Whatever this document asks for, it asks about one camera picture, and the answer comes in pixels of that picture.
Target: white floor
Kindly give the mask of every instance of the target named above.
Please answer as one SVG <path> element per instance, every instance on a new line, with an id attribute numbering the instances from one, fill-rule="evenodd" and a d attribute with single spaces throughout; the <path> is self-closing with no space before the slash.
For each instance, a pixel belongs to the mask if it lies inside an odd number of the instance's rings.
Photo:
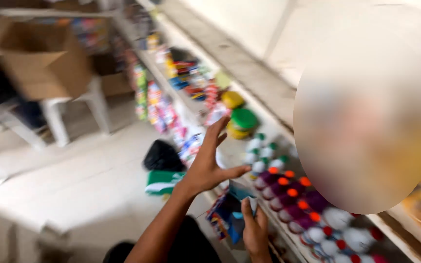
<path id="1" fill-rule="evenodd" d="M 71 103 L 65 123 L 73 140 L 41 152 L 5 131 L 0 134 L 0 166 L 12 178 L 0 185 L 0 215 L 34 231 L 49 223 L 71 233 L 73 244 L 103 253 L 115 243 L 137 240 L 164 201 L 144 193 L 147 171 L 142 160 L 161 136 L 134 115 L 131 98 L 109 101 L 116 132 L 100 134 L 88 108 Z M 210 200 L 199 195 L 189 214 L 197 218 L 223 262 L 247 260 L 245 252 L 218 242 L 204 218 Z"/>

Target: box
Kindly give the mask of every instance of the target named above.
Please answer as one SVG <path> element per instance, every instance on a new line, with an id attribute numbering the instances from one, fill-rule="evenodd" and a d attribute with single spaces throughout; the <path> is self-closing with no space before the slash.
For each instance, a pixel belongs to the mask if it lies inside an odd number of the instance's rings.
<path id="1" fill-rule="evenodd" d="M 93 75 L 69 26 L 0 18 L 0 54 L 7 75 L 29 100 L 78 98 Z"/>
<path id="2" fill-rule="evenodd" d="M 106 97 L 132 93 L 126 75 L 116 70 L 113 54 L 93 55 L 91 58 L 95 71 L 102 77 L 102 90 Z"/>

